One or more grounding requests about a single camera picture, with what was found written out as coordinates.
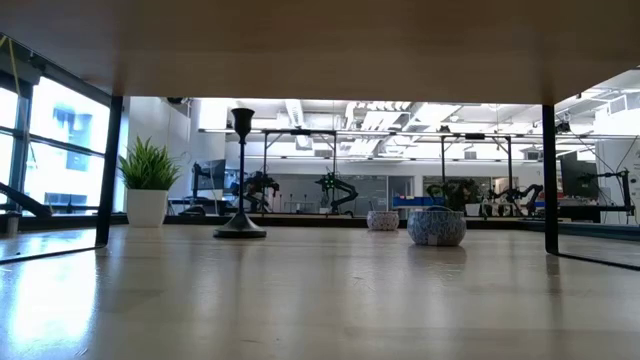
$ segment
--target patterned ceramic pot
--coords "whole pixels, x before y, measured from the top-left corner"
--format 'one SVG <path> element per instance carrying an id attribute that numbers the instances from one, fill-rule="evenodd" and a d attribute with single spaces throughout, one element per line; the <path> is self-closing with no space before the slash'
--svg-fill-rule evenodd
<path id="1" fill-rule="evenodd" d="M 400 217 L 395 211 L 369 211 L 367 226 L 376 231 L 393 231 L 398 228 Z"/>
<path id="2" fill-rule="evenodd" d="M 432 206 L 409 213 L 407 231 L 416 245 L 458 246 L 467 232 L 462 211 Z"/>

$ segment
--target houseplant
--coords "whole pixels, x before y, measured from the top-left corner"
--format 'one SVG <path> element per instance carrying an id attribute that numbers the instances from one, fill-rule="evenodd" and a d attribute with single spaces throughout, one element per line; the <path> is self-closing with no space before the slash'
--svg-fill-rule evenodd
<path id="1" fill-rule="evenodd" d="M 167 147 L 144 143 L 136 137 L 127 158 L 120 156 L 120 171 L 127 187 L 127 218 L 133 227 L 159 227 L 167 211 L 169 188 L 180 168 L 169 157 Z"/>

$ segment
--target desk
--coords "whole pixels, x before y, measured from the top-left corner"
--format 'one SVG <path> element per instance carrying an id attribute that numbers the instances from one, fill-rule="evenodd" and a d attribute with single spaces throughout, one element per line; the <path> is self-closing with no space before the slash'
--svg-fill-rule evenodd
<path id="1" fill-rule="evenodd" d="M 187 207 L 191 206 L 191 199 L 177 199 L 177 198 L 173 198 L 173 199 L 169 199 L 169 204 L 171 205 L 182 205 L 183 209 L 182 211 L 186 210 Z M 227 200 L 213 200 L 213 199 L 203 199 L 203 198 L 198 198 L 196 200 L 193 200 L 193 205 L 201 205 L 202 207 L 205 208 L 205 211 L 207 213 L 218 213 L 220 215 L 224 215 L 227 211 L 227 208 L 229 207 L 229 202 Z"/>
<path id="2" fill-rule="evenodd" d="M 558 206 L 558 217 L 571 218 L 571 220 L 590 220 L 595 224 L 599 224 L 600 213 L 603 211 L 626 213 L 627 208 L 624 206 L 603 205 L 562 205 Z"/>
<path id="3" fill-rule="evenodd" d="M 300 211 L 303 213 L 315 213 L 316 203 L 313 201 L 285 201 L 284 209 L 280 209 L 280 212 L 286 213 L 289 210 L 289 213 L 295 213 L 298 211 L 297 205 L 302 205 Z"/>

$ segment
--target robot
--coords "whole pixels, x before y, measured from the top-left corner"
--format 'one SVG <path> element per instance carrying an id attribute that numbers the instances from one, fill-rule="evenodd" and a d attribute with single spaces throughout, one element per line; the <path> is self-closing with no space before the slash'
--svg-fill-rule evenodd
<path id="1" fill-rule="evenodd" d="M 269 203 L 266 200 L 262 200 L 262 196 L 266 195 L 263 191 L 265 189 L 273 190 L 273 197 L 280 191 L 280 184 L 278 184 L 272 177 L 263 173 L 262 171 L 256 171 L 253 176 L 248 177 L 244 181 L 244 199 L 251 203 L 249 212 L 273 212 Z M 239 186 L 235 186 L 231 192 L 234 196 L 240 195 Z"/>
<path id="2" fill-rule="evenodd" d="M 464 205 L 471 203 L 477 193 L 477 186 L 472 179 L 452 179 L 443 185 L 429 185 L 427 194 L 436 199 L 436 192 L 446 198 L 446 204 L 454 211 L 465 211 Z"/>
<path id="3" fill-rule="evenodd" d="M 533 191 L 533 194 L 529 198 L 529 201 L 527 201 L 525 208 L 527 209 L 527 216 L 534 217 L 536 214 L 536 200 L 538 199 L 538 195 L 543 189 L 544 187 L 542 185 L 532 184 L 524 191 L 520 191 L 518 189 L 506 189 L 505 191 L 496 194 L 493 190 L 489 190 L 488 198 L 489 200 L 495 200 L 501 198 L 502 196 L 506 196 L 507 202 L 514 205 L 516 215 L 524 216 L 524 214 L 520 210 L 520 207 L 516 204 L 516 200 L 524 199 L 529 195 L 530 192 Z"/>
<path id="4" fill-rule="evenodd" d="M 329 172 L 327 175 L 322 175 L 320 180 L 315 181 L 316 184 L 322 187 L 322 192 L 324 193 L 323 198 L 329 199 L 329 190 L 338 189 L 346 192 L 348 195 L 343 197 L 342 199 L 333 200 L 331 202 L 331 213 L 339 214 L 340 213 L 340 205 L 347 203 L 349 201 L 353 201 L 358 197 L 358 192 L 356 191 L 355 186 L 351 184 L 347 184 L 346 182 L 337 179 L 335 173 Z M 353 212 L 347 211 L 345 214 L 350 214 L 353 216 Z"/>

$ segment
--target ceiling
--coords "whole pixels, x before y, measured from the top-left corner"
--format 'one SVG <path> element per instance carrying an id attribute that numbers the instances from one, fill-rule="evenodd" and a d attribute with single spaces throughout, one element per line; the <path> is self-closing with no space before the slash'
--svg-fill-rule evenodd
<path id="1" fill-rule="evenodd" d="M 640 63 L 640 2 L 10 1 L 0 31 L 117 95 L 554 104 Z"/>
<path id="2" fill-rule="evenodd" d="M 586 89 L 580 93 L 580 96 L 571 96 L 567 99 L 560 101 L 555 105 L 556 113 L 559 118 L 570 120 L 572 125 L 593 125 L 595 120 L 595 111 L 598 108 L 602 108 L 607 103 L 603 100 L 613 100 L 622 96 L 622 94 L 629 94 L 632 92 L 640 92 L 640 71 L 630 70 L 622 74 L 619 74 L 611 79 L 608 79 L 596 86 Z M 467 133 L 467 132 L 508 132 L 508 133 L 525 133 L 532 131 L 539 133 L 538 123 L 541 120 L 542 107 L 540 105 L 527 105 L 527 104 L 488 104 L 488 103 L 447 103 L 446 106 L 459 105 L 458 109 L 449 111 L 436 116 L 431 120 L 435 121 L 430 126 L 426 126 L 425 121 L 429 121 L 429 115 L 433 115 L 434 109 L 427 111 L 425 114 L 421 112 L 423 104 L 433 104 L 438 106 L 438 103 L 432 102 L 407 102 L 407 107 L 401 112 L 407 113 L 405 117 L 398 117 L 395 115 L 394 119 L 397 119 L 395 124 L 400 124 L 400 127 L 392 128 L 391 121 L 384 128 L 363 128 L 362 122 L 366 119 L 366 114 L 371 110 L 369 106 L 373 105 L 373 110 L 378 106 L 383 106 L 382 110 L 393 109 L 397 106 L 398 102 L 380 102 L 380 101 L 345 101 L 345 100 L 301 100 L 301 110 L 311 116 L 315 116 L 316 121 L 307 123 L 307 128 L 327 128 L 334 129 L 334 126 L 340 124 L 339 130 L 394 130 L 400 131 L 400 128 L 407 125 L 407 121 L 410 118 L 418 118 L 423 120 L 422 123 L 415 123 L 415 126 L 411 128 L 404 127 L 403 131 L 436 131 L 440 125 L 447 125 L 453 132 Z M 354 107 L 355 119 L 351 122 L 347 121 L 349 110 L 348 106 Z M 255 113 L 254 127 L 256 128 L 273 128 L 278 125 L 281 128 L 291 127 L 287 118 L 287 106 L 283 99 L 243 99 L 236 98 L 230 99 L 229 108 L 233 107 L 248 107 L 253 109 Z M 334 117 L 323 117 L 324 121 L 318 120 L 318 115 L 331 114 Z M 274 123 L 271 120 L 276 120 L 278 115 L 281 115 L 283 119 L 282 123 Z M 331 119 L 341 118 L 343 121 L 338 121 L 336 124 Z"/>

